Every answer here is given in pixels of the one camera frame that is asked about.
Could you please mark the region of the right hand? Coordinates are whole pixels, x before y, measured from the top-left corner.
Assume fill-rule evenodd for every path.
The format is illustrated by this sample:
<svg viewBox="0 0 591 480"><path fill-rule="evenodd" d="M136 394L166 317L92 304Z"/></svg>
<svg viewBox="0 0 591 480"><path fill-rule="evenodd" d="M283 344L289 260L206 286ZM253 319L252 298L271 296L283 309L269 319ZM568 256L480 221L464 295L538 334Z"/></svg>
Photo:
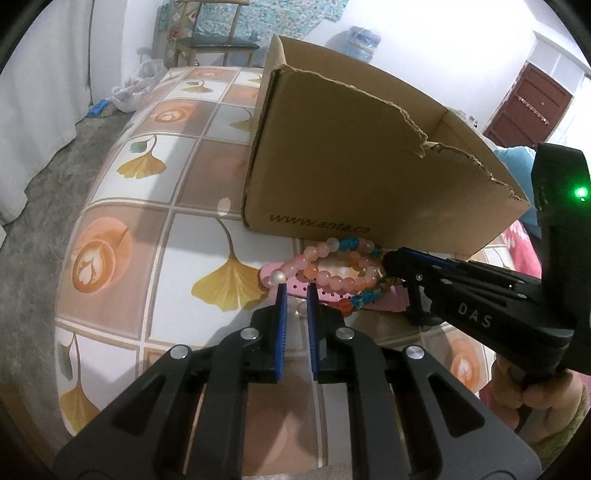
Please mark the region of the right hand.
<svg viewBox="0 0 591 480"><path fill-rule="evenodd" d="M574 419L583 400L584 384L578 373L567 370L545 384L522 389L511 377L512 364L498 356L492 368L489 408L511 429L519 424L518 409L541 410L545 417L531 436L533 442L544 440L564 430Z"/></svg>

